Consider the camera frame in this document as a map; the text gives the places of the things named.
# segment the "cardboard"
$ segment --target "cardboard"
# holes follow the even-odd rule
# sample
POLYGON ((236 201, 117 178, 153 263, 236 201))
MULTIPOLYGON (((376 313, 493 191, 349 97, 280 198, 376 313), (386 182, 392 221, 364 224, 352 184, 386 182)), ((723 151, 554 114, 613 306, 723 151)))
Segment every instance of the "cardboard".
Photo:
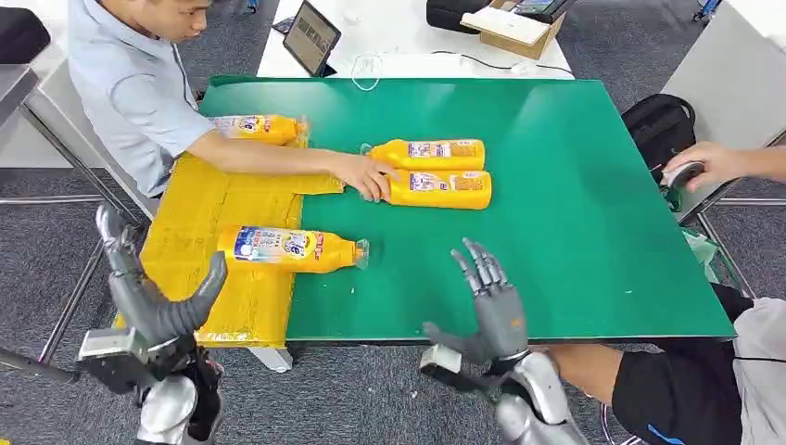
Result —
MULTIPOLYGON (((505 0, 494 0, 489 6, 499 9, 504 4, 505 0)), ((546 47, 551 43, 552 40, 554 40, 557 32, 559 32, 560 28, 562 28, 563 20, 564 14, 555 20, 554 23, 549 26, 549 29, 543 35, 541 35, 534 44, 527 44, 515 39, 511 39, 510 37, 476 27, 473 24, 464 22, 463 20, 461 24, 467 28, 473 28, 480 31, 480 41, 486 45, 496 46, 499 49, 510 51, 512 53, 518 54, 519 56, 538 60, 540 59, 540 56, 543 55, 543 51, 546 50, 546 47)))

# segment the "orange plastic bottle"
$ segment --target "orange plastic bottle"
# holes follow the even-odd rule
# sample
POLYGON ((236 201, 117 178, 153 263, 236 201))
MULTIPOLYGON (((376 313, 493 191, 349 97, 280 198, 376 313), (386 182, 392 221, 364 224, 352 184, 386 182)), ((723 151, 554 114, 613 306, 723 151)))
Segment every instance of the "orange plastic bottle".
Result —
POLYGON ((233 225, 222 228, 218 250, 224 251, 228 264, 329 273, 348 266, 364 269, 369 244, 365 239, 347 241, 326 232, 233 225))
POLYGON ((398 181, 389 178, 389 202, 396 206, 482 210, 491 201, 488 172, 396 172, 398 181))
POLYGON ((486 148, 478 139, 403 141, 393 139, 381 146, 363 144, 361 153, 389 164, 394 169, 483 170, 486 148))
POLYGON ((305 118, 292 119, 274 114, 257 114, 209 119, 216 129, 227 137, 256 139, 277 146, 288 144, 296 139, 309 138, 309 124, 305 118))

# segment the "man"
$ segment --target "man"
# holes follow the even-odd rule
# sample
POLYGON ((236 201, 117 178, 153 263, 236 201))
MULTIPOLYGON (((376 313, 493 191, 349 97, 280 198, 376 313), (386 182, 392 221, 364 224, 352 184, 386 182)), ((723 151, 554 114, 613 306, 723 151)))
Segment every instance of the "man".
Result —
POLYGON ((224 172, 330 173, 387 198, 386 164, 322 149, 230 139, 197 112, 176 43, 207 27, 210 0, 70 0, 69 68, 95 133, 149 197, 184 152, 224 172))
MULTIPOLYGON (((786 181, 786 146, 740 152, 702 142, 664 170, 693 160, 705 171, 690 190, 746 175, 786 181)), ((737 331, 733 344, 662 339, 662 353, 558 345, 549 354, 562 378, 612 406, 622 426, 652 445, 786 443, 786 300, 714 289, 737 331)))

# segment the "short sleeve shirt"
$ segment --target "short sleeve shirt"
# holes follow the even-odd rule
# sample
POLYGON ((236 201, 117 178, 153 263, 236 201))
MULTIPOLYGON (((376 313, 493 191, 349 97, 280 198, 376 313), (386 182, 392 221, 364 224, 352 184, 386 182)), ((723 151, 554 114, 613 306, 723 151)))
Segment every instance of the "short sleeve shirt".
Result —
POLYGON ((95 133, 149 197, 214 128, 197 112, 177 47, 132 30, 96 0, 70 0, 69 71, 95 133))

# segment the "robotic arm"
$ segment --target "robotic arm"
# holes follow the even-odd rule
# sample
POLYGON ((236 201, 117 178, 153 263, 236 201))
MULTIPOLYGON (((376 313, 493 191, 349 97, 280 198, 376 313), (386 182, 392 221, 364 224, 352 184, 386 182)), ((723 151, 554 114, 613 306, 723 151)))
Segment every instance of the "robotic arm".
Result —
POLYGON ((469 239, 463 243, 475 268, 458 250, 450 255, 472 292, 478 330, 461 338, 424 323, 425 334, 435 346, 424 353, 421 371, 460 391, 485 393, 495 404, 505 437, 515 444, 588 445, 568 409, 551 359, 527 345, 524 309, 515 287, 493 255, 469 239), (487 375, 475 378, 462 373, 462 356, 469 362, 491 362, 487 375), (496 399, 488 394, 494 387, 502 392, 496 399))
POLYGON ((221 421, 222 369, 197 346, 194 331, 207 321, 226 280, 223 254, 212 255, 194 295, 173 302, 145 274, 122 217, 102 205, 95 223, 111 267, 109 290, 128 327, 89 331, 78 363, 112 392, 135 391, 142 408, 135 443, 212 443, 221 421))

